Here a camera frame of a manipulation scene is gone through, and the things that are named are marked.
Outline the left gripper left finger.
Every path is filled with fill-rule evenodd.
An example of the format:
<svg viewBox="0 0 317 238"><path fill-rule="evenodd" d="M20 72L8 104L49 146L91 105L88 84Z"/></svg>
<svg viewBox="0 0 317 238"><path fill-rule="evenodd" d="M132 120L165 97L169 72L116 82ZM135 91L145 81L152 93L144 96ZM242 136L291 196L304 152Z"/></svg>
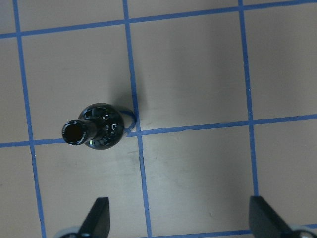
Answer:
<svg viewBox="0 0 317 238"><path fill-rule="evenodd" d="M97 198L80 227L78 238L107 238L110 231L109 198Z"/></svg>

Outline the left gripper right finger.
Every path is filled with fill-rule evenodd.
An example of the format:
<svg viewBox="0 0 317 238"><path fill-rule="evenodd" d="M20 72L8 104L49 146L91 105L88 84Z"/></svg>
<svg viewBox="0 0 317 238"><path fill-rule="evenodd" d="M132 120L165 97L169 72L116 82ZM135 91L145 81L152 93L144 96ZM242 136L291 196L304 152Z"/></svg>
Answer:
<svg viewBox="0 0 317 238"><path fill-rule="evenodd" d="M301 232L291 229L261 196L250 197L249 227L255 238L301 237Z"/></svg>

